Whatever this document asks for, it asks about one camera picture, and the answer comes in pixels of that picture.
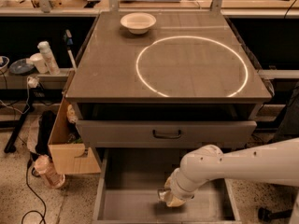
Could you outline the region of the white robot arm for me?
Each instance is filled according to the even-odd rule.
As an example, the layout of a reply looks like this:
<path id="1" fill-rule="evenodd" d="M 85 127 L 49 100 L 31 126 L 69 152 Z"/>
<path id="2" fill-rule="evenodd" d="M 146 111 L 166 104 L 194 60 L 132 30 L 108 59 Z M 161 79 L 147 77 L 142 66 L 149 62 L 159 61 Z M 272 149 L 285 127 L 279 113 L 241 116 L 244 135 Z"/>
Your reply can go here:
<path id="1" fill-rule="evenodd" d="M 299 186 L 299 139 L 224 153 L 206 145 L 187 153 L 165 182 L 165 202 L 181 206 L 206 182 L 220 179 Z"/>

